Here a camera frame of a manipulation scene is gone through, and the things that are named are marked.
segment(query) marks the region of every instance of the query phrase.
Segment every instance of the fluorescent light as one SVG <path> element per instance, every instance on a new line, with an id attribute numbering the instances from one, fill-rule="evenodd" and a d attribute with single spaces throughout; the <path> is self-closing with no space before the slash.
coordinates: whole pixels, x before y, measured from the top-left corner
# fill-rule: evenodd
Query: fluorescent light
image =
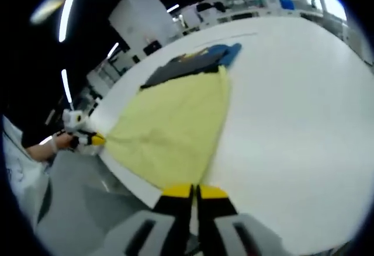
<path id="1" fill-rule="evenodd" d="M 115 52 L 118 45 L 119 45 L 119 43 L 115 43 L 115 45 L 112 47 L 112 49 L 110 50 L 110 52 L 107 55 L 108 58 L 112 56 L 112 54 Z"/>
<path id="2" fill-rule="evenodd" d="M 68 99 L 69 103 L 72 103 L 71 95 L 70 95 L 70 90 L 69 90 L 68 75 L 66 73 L 66 69 L 63 69 L 61 71 L 61 76 L 63 78 L 63 84 L 64 84 L 66 98 Z"/>
<path id="3" fill-rule="evenodd" d="M 172 12 L 173 10 L 178 9 L 178 8 L 179 8 L 179 5 L 176 4 L 175 6 L 172 6 L 171 8 L 169 8 L 169 9 L 167 10 L 167 12 Z"/>
<path id="4" fill-rule="evenodd" d="M 52 139 L 52 135 L 51 136 L 48 136 L 46 139 L 44 139 L 44 140 L 42 140 L 40 143 L 39 143 L 39 145 L 44 145 L 44 144 L 46 144 L 49 140 L 51 140 Z"/>
<path id="5" fill-rule="evenodd" d="M 66 38 L 66 31 L 68 28 L 69 14 L 71 10 L 73 0 L 65 0 L 63 14 L 61 15 L 60 32 L 58 35 L 58 41 L 62 42 Z"/>

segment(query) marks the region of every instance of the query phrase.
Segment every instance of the ceiling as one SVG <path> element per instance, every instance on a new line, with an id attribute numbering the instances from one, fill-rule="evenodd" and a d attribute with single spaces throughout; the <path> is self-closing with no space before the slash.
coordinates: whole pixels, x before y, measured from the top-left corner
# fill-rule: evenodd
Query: ceiling
<path id="1" fill-rule="evenodd" d="M 29 22 L 33 11 L 43 0 L 7 0 L 6 43 L 11 65 L 6 70 L 8 106 L 24 120 L 32 110 L 34 120 L 44 121 L 62 98 L 60 72 L 66 68 L 72 95 L 85 84 L 87 72 L 96 67 L 119 40 L 109 26 L 108 16 L 120 0 L 74 0 L 67 38 L 58 42 L 62 8 L 41 25 Z M 169 8 L 184 6 L 196 0 L 161 0 Z"/>

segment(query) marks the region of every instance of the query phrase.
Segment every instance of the black cloth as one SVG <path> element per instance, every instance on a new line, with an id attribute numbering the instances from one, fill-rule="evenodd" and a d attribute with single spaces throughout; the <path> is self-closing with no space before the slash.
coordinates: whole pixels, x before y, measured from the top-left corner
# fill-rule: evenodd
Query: black cloth
<path id="1" fill-rule="evenodd" d="M 203 54 L 186 58 L 183 61 L 172 61 L 165 66 L 159 67 L 140 88 L 154 87 L 162 84 L 170 79 L 185 77 L 188 75 L 198 74 L 201 72 L 218 72 L 218 64 L 220 59 L 225 55 L 226 51 L 215 54 Z"/>

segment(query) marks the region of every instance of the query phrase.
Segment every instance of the white table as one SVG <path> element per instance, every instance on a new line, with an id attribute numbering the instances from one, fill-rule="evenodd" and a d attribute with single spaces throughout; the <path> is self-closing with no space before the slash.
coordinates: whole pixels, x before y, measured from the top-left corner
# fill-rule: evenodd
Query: white table
<path id="1" fill-rule="evenodd" d="M 279 234 L 295 254 L 345 243 L 372 201 L 374 77 L 345 43 L 312 22 L 243 19 L 177 40 L 127 72 L 92 122 L 108 133 L 139 86 L 170 58 L 236 42 L 243 49 L 230 68 L 230 107 L 205 183 L 228 192 L 239 212 Z M 154 206 L 159 189 L 106 150 L 100 157 Z"/>

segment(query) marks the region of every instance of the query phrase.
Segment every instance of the yellow towel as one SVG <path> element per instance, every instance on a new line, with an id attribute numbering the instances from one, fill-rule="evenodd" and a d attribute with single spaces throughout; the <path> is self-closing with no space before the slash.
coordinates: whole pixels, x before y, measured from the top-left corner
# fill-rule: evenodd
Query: yellow towel
<path id="1" fill-rule="evenodd" d="M 224 66 L 217 74 L 190 75 L 145 89 L 124 109 L 105 147 L 116 161 L 159 188 L 197 184 L 216 150 L 228 91 Z"/>

